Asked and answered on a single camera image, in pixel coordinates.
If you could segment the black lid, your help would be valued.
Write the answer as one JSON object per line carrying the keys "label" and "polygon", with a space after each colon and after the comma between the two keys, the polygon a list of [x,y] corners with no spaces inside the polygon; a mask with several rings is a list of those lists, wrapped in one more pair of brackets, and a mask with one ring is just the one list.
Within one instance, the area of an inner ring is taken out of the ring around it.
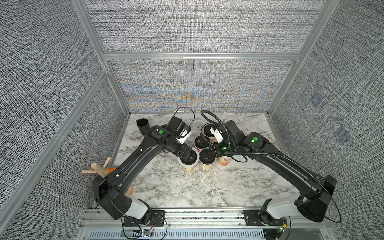
{"label": "black lid", "polygon": [[204,165],[211,165],[215,162],[215,160],[216,157],[210,149],[206,148],[200,151],[200,163]]}
{"label": "black lid", "polygon": [[208,138],[213,138],[216,129],[217,127],[214,124],[207,124],[203,129],[204,135]]}
{"label": "black lid", "polygon": [[202,136],[197,136],[194,140],[195,147],[199,150],[205,149],[209,146]]}
{"label": "black lid", "polygon": [[197,160],[198,160],[198,155],[194,150],[192,150],[188,156],[181,159],[181,163],[184,165],[190,166],[190,165],[194,165]]}

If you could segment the paper cup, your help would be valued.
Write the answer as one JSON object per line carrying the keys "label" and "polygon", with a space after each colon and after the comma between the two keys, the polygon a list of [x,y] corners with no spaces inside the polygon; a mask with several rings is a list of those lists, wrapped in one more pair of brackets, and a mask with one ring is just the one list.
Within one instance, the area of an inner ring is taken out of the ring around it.
{"label": "paper cup", "polygon": [[221,166],[227,166],[229,164],[230,160],[231,160],[231,157],[226,157],[226,156],[218,158],[219,164]]}
{"label": "paper cup", "polygon": [[194,165],[190,165],[190,166],[183,166],[183,171],[185,173],[191,173],[193,170],[194,170]]}
{"label": "paper cup", "polygon": [[203,173],[208,173],[211,170],[212,166],[213,164],[206,165],[206,164],[200,163],[200,169]]}

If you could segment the black lid front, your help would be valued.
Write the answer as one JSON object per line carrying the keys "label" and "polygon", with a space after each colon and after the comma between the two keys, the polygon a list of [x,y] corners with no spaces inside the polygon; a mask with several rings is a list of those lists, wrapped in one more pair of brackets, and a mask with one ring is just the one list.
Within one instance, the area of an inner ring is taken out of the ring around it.
{"label": "black lid front", "polygon": [[195,147],[199,150],[205,149],[209,146],[202,136],[197,136],[194,140]]}
{"label": "black lid front", "polygon": [[213,138],[216,129],[217,127],[214,124],[207,124],[203,129],[204,135],[208,138]]}

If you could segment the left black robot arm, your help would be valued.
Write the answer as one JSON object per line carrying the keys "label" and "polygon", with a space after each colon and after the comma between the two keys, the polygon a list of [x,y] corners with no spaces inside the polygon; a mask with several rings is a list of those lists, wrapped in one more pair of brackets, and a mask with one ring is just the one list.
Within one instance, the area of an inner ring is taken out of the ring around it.
{"label": "left black robot arm", "polygon": [[94,178],[92,187],[96,203],[115,220],[125,217],[145,222],[150,206],[125,193],[145,166],[164,150],[180,160],[192,160],[197,153],[185,143],[191,131],[190,125],[175,116],[165,125],[149,128],[142,142],[122,164],[107,176]]}

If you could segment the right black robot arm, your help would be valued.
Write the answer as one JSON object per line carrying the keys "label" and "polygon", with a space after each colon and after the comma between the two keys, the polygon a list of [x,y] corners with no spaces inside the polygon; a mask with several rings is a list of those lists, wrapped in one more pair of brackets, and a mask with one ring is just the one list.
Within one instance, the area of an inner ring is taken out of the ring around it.
{"label": "right black robot arm", "polygon": [[337,180],[330,176],[321,176],[301,166],[279,151],[268,139],[259,133],[245,135],[234,123],[213,124],[210,128],[219,146],[215,148],[217,156],[239,155],[269,167],[291,183],[298,193],[283,199],[267,199],[259,211],[261,221],[270,225],[273,221],[285,217],[305,217],[321,223],[326,212]]}

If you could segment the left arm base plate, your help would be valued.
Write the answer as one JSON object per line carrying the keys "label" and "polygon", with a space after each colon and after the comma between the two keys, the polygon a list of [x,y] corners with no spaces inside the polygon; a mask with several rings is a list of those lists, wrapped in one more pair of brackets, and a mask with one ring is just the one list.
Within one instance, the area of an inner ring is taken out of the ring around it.
{"label": "left arm base plate", "polygon": [[124,227],[163,227],[165,225],[165,213],[164,210],[152,210],[150,216],[144,216],[142,219],[124,219]]}

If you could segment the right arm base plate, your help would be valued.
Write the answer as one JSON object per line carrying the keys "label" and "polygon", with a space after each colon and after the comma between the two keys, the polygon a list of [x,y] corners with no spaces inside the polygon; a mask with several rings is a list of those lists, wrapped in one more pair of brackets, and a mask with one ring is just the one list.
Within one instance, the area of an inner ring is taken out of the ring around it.
{"label": "right arm base plate", "polygon": [[275,226],[279,228],[287,227],[287,219],[274,219],[267,212],[259,210],[244,210],[241,218],[245,220],[246,226]]}

